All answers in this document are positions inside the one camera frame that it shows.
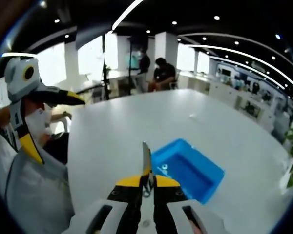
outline ceiling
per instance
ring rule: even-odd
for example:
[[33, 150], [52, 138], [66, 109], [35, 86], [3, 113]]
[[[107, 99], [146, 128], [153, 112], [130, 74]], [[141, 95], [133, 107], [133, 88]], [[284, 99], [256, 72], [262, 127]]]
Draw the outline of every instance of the ceiling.
[[[68, 29], [75, 27], [78, 32], [93, 24], [114, 22], [132, 2], [133, 0], [47, 0], [46, 8], [37, 5], [32, 9], [27, 20], [20, 20], [15, 25], [17, 33], [7, 35], [7, 40], [3, 43], [4, 51], [26, 51], [37, 41], [59, 31], [63, 31], [63, 34], [36, 46], [31, 52], [37, 53], [53, 44], [74, 40], [76, 30], [68, 31]], [[215, 20], [214, 16], [219, 16], [220, 20]], [[269, 1], [259, 0], [182, 0], [181, 4], [180, 1], [171, 0], [144, 0], [124, 19], [123, 26], [120, 25], [116, 32], [122, 35], [134, 35], [146, 34], [146, 30], [151, 31], [150, 36], [163, 31], [177, 35], [201, 33], [186, 38], [195, 44], [224, 47], [252, 55], [276, 67], [293, 80], [291, 64], [293, 58], [291, 53], [285, 53], [289, 48], [288, 39], [293, 39], [293, 4], [289, 1], [276, 0], [270, 4]], [[63, 36], [66, 33], [70, 34], [68, 39]], [[277, 39], [276, 34], [280, 35], [281, 39]], [[259, 42], [266, 48], [244, 39]], [[227, 55], [227, 59], [242, 64], [246, 61], [251, 64], [253, 61], [236, 53], [211, 50], [221, 58], [226, 58]], [[0, 61], [0, 77], [7, 60], [2, 58]], [[261, 66], [265, 71], [269, 71], [271, 78], [282, 85], [287, 84], [284, 91], [293, 97], [293, 85], [272, 68], [263, 64]]]

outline blue plastic box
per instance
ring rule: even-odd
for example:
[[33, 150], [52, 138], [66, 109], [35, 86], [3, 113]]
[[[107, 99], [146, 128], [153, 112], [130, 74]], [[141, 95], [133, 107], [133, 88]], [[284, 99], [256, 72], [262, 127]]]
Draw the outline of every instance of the blue plastic box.
[[202, 204], [213, 196], [225, 175], [224, 170], [183, 139], [164, 146], [151, 157], [155, 174], [178, 181], [188, 199]]

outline white tabletop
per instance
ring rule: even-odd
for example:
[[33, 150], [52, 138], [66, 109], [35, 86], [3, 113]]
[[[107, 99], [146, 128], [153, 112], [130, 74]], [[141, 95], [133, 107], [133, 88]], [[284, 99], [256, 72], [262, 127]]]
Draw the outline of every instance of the white tabletop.
[[73, 116], [68, 176], [76, 212], [107, 198], [117, 180], [141, 173], [142, 141], [155, 151], [177, 138], [225, 170], [206, 207], [231, 234], [268, 233], [289, 203], [278, 188], [284, 148], [243, 114], [197, 91], [116, 98]]

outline robot eye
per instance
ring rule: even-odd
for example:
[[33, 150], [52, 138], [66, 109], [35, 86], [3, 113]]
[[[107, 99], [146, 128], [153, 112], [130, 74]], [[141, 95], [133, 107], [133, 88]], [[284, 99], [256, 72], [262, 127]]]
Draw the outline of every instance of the robot eye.
[[30, 78], [32, 78], [33, 74], [34, 74], [34, 68], [28, 67], [27, 70], [25, 71], [24, 79], [29, 80]]

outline hand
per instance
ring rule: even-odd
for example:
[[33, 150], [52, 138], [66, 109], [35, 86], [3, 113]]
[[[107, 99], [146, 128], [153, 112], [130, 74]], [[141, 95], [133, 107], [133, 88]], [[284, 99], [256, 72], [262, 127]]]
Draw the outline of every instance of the hand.
[[162, 86], [160, 83], [155, 83], [155, 89], [156, 90], [161, 90], [162, 89]]
[[72, 120], [72, 115], [69, 112], [64, 112], [64, 117], [68, 117], [70, 120]]

